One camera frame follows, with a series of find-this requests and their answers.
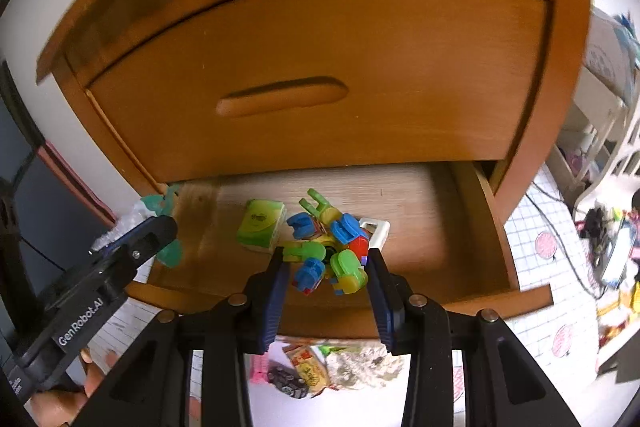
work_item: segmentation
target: pink sticker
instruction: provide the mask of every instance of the pink sticker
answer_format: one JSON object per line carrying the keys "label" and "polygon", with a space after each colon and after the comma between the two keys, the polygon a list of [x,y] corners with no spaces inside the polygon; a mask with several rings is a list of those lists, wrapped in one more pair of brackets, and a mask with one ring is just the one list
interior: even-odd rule
{"label": "pink sticker", "polygon": [[462,366],[453,368],[453,401],[456,401],[462,396],[465,390],[465,371]]}
{"label": "pink sticker", "polygon": [[551,348],[551,352],[555,357],[564,357],[567,353],[569,353],[569,349],[571,349],[571,340],[574,336],[574,329],[571,324],[565,324],[562,326],[554,337],[554,345]]}
{"label": "pink sticker", "polygon": [[536,253],[542,259],[551,259],[556,253],[556,238],[548,232],[540,232],[536,238]]}

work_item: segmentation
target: cable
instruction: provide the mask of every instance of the cable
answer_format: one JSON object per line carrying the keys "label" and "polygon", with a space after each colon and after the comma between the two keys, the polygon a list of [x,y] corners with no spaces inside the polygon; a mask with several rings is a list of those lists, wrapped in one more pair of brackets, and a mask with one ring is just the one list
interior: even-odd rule
{"label": "cable", "polygon": [[[566,201],[562,200],[561,198],[556,198],[555,196],[552,196],[546,190],[544,190],[542,187],[540,187],[540,185],[538,185],[536,182],[531,182],[531,185],[533,185],[535,188],[537,188],[538,191],[542,192],[550,200],[554,200],[554,201],[557,201],[558,203],[566,204]],[[572,213],[575,211],[575,212],[580,212],[581,214],[584,214],[585,216],[587,214],[586,212],[578,210],[575,207],[571,208],[568,204],[566,204],[566,206],[567,206],[567,208],[569,208],[569,210]]]}
{"label": "cable", "polygon": [[53,266],[55,266],[56,268],[58,268],[62,273],[64,273],[66,270],[60,266],[60,264],[56,263],[54,260],[50,259],[49,257],[47,257],[46,255],[44,255],[40,250],[38,250],[36,247],[34,247],[29,241],[27,241],[25,238],[23,238],[22,236],[20,236],[20,239],[22,241],[24,241],[30,248],[31,250],[33,250],[35,253],[37,253],[39,256],[41,256],[43,259],[46,259],[47,261],[49,261]]}
{"label": "cable", "polygon": [[35,157],[36,157],[36,152],[33,149],[31,149],[27,157],[24,160],[22,160],[22,163],[20,163],[20,167],[18,167],[18,170],[15,173],[14,179],[11,182],[11,188],[14,194],[18,188],[18,184],[20,184],[20,182],[22,181],[22,178],[24,178],[24,175],[26,174],[27,169],[30,167]]}
{"label": "cable", "polygon": [[575,269],[574,263],[571,261],[571,257],[569,257],[569,253],[564,245],[564,241],[562,241],[562,237],[560,237],[560,233],[558,232],[554,224],[551,222],[551,220],[549,220],[548,217],[546,217],[546,214],[542,211],[542,209],[538,206],[538,204],[531,198],[531,196],[529,196],[528,192],[525,192],[524,195],[527,197],[527,200],[529,200],[531,204],[535,206],[536,210],[540,214],[540,217],[542,217],[542,219],[546,221],[548,226],[550,226],[551,229],[553,230],[554,235],[558,238],[558,241],[560,242],[560,247],[562,249],[562,253],[564,253],[564,256],[566,257],[567,261],[569,261],[569,266],[571,267],[572,272],[574,272],[575,278],[578,280],[578,283],[580,283],[580,286],[582,286],[582,289],[587,293],[587,295],[589,295],[592,299],[596,301],[602,298],[602,296],[607,290],[606,287],[602,288],[602,292],[600,293],[599,296],[596,296],[595,294],[591,293],[591,291],[587,288],[587,286],[585,286],[584,282],[582,282],[582,279],[580,279],[580,276],[578,275],[578,270]]}

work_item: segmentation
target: blue toy block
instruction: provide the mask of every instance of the blue toy block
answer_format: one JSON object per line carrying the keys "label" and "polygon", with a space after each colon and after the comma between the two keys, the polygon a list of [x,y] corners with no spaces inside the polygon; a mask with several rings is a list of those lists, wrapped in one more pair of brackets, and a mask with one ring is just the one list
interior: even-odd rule
{"label": "blue toy block", "polygon": [[331,233],[343,245],[348,245],[359,235],[369,240],[367,233],[361,229],[360,223],[351,214],[342,214],[340,219],[332,222]]}
{"label": "blue toy block", "polygon": [[315,290],[324,276],[324,263],[315,257],[305,259],[293,275],[293,286],[305,295]]}
{"label": "blue toy block", "polygon": [[318,222],[306,212],[289,217],[287,225],[293,228],[294,239],[311,239],[321,232]]}

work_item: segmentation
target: red toy block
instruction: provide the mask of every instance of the red toy block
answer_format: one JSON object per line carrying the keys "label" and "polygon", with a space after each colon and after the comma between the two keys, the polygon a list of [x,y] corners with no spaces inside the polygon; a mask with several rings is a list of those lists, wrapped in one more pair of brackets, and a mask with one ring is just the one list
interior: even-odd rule
{"label": "red toy block", "polygon": [[366,266],[367,258],[369,256],[369,240],[359,235],[347,246],[349,247],[349,250],[356,254],[356,257],[360,260],[360,264]]}

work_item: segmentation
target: green toy block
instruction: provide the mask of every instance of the green toy block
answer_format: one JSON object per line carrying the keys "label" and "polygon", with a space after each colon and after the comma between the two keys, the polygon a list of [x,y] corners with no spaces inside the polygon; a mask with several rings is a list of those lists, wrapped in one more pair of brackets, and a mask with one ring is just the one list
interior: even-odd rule
{"label": "green toy block", "polygon": [[249,250],[273,253],[286,217],[281,201],[249,200],[236,234],[238,243]]}
{"label": "green toy block", "polygon": [[311,257],[324,261],[325,256],[326,248],[316,241],[287,241],[282,250],[282,260],[285,263],[303,263]]}
{"label": "green toy block", "polygon": [[332,255],[330,264],[333,276],[329,282],[334,287],[336,295],[356,293],[369,280],[358,256],[351,250],[342,250]]}
{"label": "green toy block", "polygon": [[322,213],[322,211],[332,206],[331,203],[329,203],[329,201],[327,201],[324,198],[324,196],[314,188],[310,188],[306,193],[309,194],[309,196],[311,196],[311,198],[316,201],[318,206],[313,206],[313,204],[306,201],[305,198],[302,198],[300,200],[300,206],[302,206],[302,208],[304,208],[309,214],[314,216],[316,219],[320,219],[320,214]]}

